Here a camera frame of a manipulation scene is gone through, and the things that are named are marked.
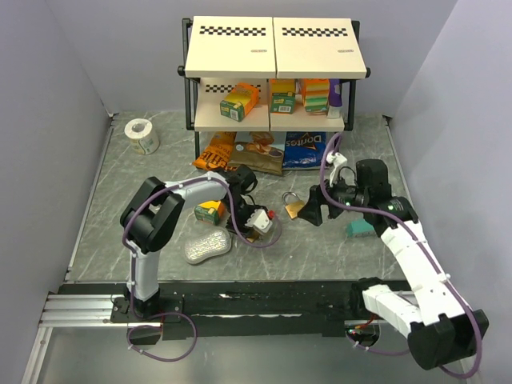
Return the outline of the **large brass padlock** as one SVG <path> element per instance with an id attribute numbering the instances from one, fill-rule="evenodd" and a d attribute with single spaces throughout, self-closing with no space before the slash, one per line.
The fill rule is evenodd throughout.
<path id="1" fill-rule="evenodd" d="M 291 220 L 295 220 L 298 212 L 306 204 L 295 192 L 287 191 L 282 195 L 282 202 Z"/>

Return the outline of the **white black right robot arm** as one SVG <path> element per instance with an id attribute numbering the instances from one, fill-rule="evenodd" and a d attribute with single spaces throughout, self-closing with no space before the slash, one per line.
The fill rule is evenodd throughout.
<path id="1" fill-rule="evenodd" d="M 378 278 L 362 278 L 353 285 L 350 312 L 357 318 L 375 314 L 386 320 L 406 339 L 408 351 L 424 370 L 468 357 L 479 363 L 489 320 L 482 310 L 471 309 L 451 284 L 411 203 L 393 195 L 384 161 L 357 162 L 353 185 L 340 175 L 347 163 L 343 155 L 329 152 L 323 163 L 334 168 L 310 188 L 298 217 L 320 226 L 322 206 L 330 218 L 347 210 L 361 213 L 401 267 L 415 298 L 408 301 Z"/>

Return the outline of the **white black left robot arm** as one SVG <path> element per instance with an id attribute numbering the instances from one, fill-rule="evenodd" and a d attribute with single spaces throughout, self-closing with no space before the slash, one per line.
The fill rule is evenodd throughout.
<path id="1" fill-rule="evenodd" d="M 221 201 L 230 213 L 230 228 L 242 240 L 252 232 L 270 231 L 273 223 L 269 210 L 244 199 L 257 184 L 254 172 L 247 166 L 234 171 L 208 171 L 178 182 L 163 182 L 156 177 L 143 182 L 120 218 L 122 244 L 130 254 L 125 297 L 137 320 L 147 322 L 158 312 L 160 253 L 172 239 L 184 210 Z"/>

